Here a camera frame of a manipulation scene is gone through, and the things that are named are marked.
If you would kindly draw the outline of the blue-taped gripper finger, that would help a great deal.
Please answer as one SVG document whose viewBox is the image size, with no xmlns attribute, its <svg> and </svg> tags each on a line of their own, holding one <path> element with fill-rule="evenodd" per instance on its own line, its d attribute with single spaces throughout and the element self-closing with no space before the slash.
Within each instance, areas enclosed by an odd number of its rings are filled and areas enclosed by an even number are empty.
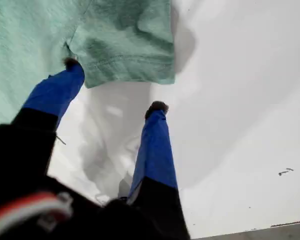
<svg viewBox="0 0 300 240">
<path fill-rule="evenodd" d="M 29 94 L 13 125 L 55 132 L 71 101 L 78 95 L 85 81 L 81 64 L 74 58 L 63 60 L 65 70 L 49 75 Z"/>
<path fill-rule="evenodd" d="M 168 109 L 164 102 L 154 101 L 145 113 L 127 203 L 164 236 L 188 240 L 166 120 Z"/>
</svg>

